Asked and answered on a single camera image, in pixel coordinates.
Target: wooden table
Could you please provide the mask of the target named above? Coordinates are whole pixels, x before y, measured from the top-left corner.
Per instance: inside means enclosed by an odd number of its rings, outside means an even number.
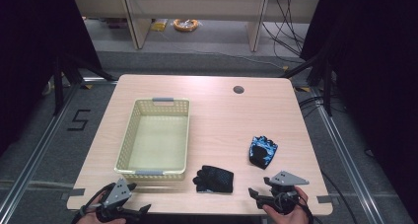
[[[234,92],[236,86],[244,92]],[[190,99],[190,124],[185,179],[174,188],[139,188],[124,207],[152,204],[151,213],[263,215],[248,194],[252,187],[271,195],[263,177],[284,170],[310,182],[302,189],[309,196],[313,215],[328,215],[331,203],[292,85],[287,79],[123,75],[113,92],[89,154],[67,206],[79,209],[103,186],[121,175],[113,168],[133,103],[140,98]],[[248,159],[253,136],[265,135],[278,144],[273,161],[262,170]],[[235,174],[232,194],[197,193],[192,179],[202,165]]]

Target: black curtain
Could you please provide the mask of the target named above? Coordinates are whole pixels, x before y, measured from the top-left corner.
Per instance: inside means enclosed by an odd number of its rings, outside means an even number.
[[[303,51],[306,59],[316,55],[327,40],[323,30],[329,29],[341,13],[335,14],[334,10],[341,10],[348,3],[321,2]],[[416,223],[417,10],[417,0],[367,0],[350,26],[349,37],[340,42],[342,53],[333,63],[337,86],[349,113]]]
[[[74,0],[0,0],[0,33],[1,155],[19,139],[56,57],[70,54],[101,65]],[[79,65],[61,62],[74,80]]]

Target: round object on shelf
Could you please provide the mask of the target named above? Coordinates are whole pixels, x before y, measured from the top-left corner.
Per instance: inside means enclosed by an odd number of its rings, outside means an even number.
[[[199,23],[197,20],[174,20],[174,28],[180,32],[191,32],[197,29]]]

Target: beige basket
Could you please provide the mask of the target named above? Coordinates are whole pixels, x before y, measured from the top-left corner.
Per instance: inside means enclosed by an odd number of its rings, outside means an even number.
[[[134,104],[114,170],[130,181],[184,178],[189,127],[188,99],[140,99]]]

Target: glove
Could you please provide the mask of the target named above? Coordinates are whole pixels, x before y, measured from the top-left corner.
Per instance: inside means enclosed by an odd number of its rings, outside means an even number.
[[[253,137],[249,146],[249,160],[253,165],[266,169],[274,157],[277,144],[265,136]]]
[[[193,179],[197,192],[233,192],[234,173],[212,166],[202,166]]]

